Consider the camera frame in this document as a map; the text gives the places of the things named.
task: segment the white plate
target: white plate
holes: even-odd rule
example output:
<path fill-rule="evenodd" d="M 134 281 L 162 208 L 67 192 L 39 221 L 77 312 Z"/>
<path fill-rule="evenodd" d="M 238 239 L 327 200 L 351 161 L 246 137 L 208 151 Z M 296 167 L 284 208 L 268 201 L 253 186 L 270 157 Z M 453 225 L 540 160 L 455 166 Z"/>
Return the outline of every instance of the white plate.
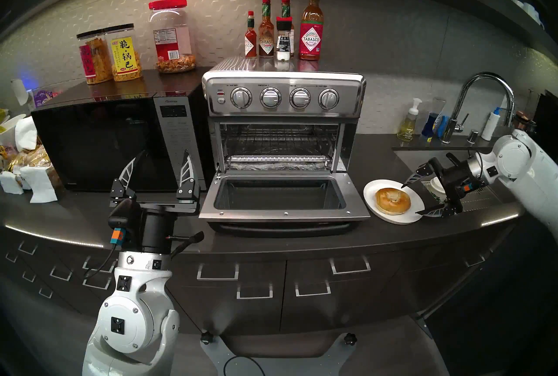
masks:
<path fill-rule="evenodd" d="M 376 179 L 375 181 L 370 181 L 364 187 L 364 201 L 368 207 L 375 213 L 378 217 L 387 222 L 393 224 L 410 224 L 418 221 L 422 218 L 422 215 L 416 214 L 417 211 L 422 211 L 424 209 L 424 203 L 420 196 L 411 188 L 405 187 L 401 188 L 403 184 L 397 181 L 390 181 L 388 179 Z M 409 210 L 400 215 L 387 215 L 380 212 L 376 208 L 376 192 L 382 188 L 397 188 L 401 191 L 405 191 L 409 198 L 411 199 L 411 207 Z"/>

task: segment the white tile backsplash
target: white tile backsplash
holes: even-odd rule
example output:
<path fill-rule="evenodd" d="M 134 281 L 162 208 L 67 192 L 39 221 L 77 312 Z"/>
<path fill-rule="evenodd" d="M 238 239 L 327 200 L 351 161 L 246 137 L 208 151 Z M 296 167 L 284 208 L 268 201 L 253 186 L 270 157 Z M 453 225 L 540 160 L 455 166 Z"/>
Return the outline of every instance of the white tile backsplash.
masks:
<path fill-rule="evenodd" d="M 62 0 L 35 15 L 0 42 L 0 104 L 18 110 L 11 79 L 28 89 L 68 87 L 83 79 L 75 36 L 78 33 L 134 23 L 142 65 L 155 63 L 148 24 L 152 0 Z M 261 0 L 187 0 L 188 23 L 200 65 L 215 65 L 243 52 L 246 14 L 260 20 Z M 300 17 L 308 0 L 291 0 Z M 362 72 L 367 92 L 360 133 L 394 133 L 413 97 L 423 100 L 417 120 L 422 129 L 434 96 L 453 104 L 473 74 L 500 74 L 522 98 L 558 88 L 558 67 L 498 28 L 468 14 L 428 0 L 320 0 L 325 15 L 323 56 Z M 281 0 L 272 0 L 272 17 Z M 295 33 L 296 47 L 298 33 Z M 465 132 L 481 129 L 499 105 L 501 90 L 490 82 L 471 88 L 462 115 L 471 113 Z"/>

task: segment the red lid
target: red lid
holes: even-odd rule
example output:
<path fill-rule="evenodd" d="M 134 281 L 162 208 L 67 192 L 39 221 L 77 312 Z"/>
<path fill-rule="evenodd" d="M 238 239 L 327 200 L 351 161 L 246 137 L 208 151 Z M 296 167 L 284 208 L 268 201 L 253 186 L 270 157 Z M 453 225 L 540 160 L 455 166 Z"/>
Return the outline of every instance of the red lid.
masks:
<path fill-rule="evenodd" d="M 149 9 L 184 8 L 187 4 L 186 0 L 154 0 L 149 2 Z"/>

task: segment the oven control knob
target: oven control knob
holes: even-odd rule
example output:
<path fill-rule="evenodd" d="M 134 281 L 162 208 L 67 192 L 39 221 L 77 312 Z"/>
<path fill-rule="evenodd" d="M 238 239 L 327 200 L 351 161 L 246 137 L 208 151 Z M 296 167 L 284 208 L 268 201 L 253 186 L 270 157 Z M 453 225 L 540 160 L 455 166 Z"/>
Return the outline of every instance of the oven control knob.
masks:
<path fill-rule="evenodd" d="M 320 103 L 320 107 L 322 107 L 322 109 L 331 110 L 339 102 L 339 94 L 333 89 L 326 89 L 320 94 L 318 102 Z"/>
<path fill-rule="evenodd" d="M 310 104 L 310 93 L 306 89 L 299 87 L 291 92 L 289 99 L 294 108 L 304 109 Z"/>
<path fill-rule="evenodd" d="M 275 87 L 266 87 L 259 96 L 259 100 L 264 107 L 274 109 L 281 102 L 281 93 Z"/>
<path fill-rule="evenodd" d="M 237 87 L 230 93 L 230 100 L 238 109 L 245 109 L 252 103 L 252 94 L 245 87 Z"/>

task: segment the chrome faucet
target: chrome faucet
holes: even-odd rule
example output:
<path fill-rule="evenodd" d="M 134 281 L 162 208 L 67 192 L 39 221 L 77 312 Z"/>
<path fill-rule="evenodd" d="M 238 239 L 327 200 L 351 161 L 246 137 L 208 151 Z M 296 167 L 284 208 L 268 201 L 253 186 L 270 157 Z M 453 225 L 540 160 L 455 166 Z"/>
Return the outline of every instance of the chrome faucet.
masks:
<path fill-rule="evenodd" d="M 459 94 L 457 103 L 455 103 L 454 111 L 451 114 L 450 121 L 447 123 L 446 129 L 444 130 L 444 135 L 442 136 L 443 143 L 450 143 L 450 137 L 458 126 L 457 117 L 459 115 L 459 112 L 461 111 L 461 106 L 465 101 L 465 95 L 467 95 L 467 91 L 474 82 L 482 79 L 495 80 L 500 84 L 500 86 L 504 88 L 505 96 L 507 98 L 505 125 L 512 126 L 513 112 L 515 110 L 515 100 L 513 98 L 512 89 L 508 86 L 508 83 L 506 83 L 505 80 L 499 75 L 494 74 L 493 72 L 481 72 L 473 76 L 472 79 L 465 83 L 461 88 L 461 93 Z"/>

